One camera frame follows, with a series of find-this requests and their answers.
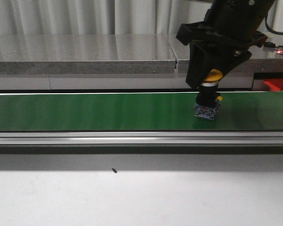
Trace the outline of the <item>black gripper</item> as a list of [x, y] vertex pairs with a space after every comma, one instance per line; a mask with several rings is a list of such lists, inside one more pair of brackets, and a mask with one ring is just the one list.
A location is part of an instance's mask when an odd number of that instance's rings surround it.
[[[196, 22], [181, 24], [176, 38], [189, 45], [190, 60], [186, 83], [191, 88], [217, 86], [231, 70], [252, 56], [251, 46], [262, 47], [267, 36], [254, 28], [248, 21], [234, 21], [213, 27]], [[220, 45], [231, 48], [210, 48], [203, 45]]]

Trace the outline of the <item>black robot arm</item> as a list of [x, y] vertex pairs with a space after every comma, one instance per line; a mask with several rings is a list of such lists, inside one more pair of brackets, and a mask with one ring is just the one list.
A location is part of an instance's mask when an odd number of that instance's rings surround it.
[[181, 24], [176, 38], [190, 47], [186, 82], [204, 82], [211, 70], [227, 75], [251, 57], [251, 46], [262, 47], [267, 36], [258, 31], [272, 0], [215, 0], [204, 20]]

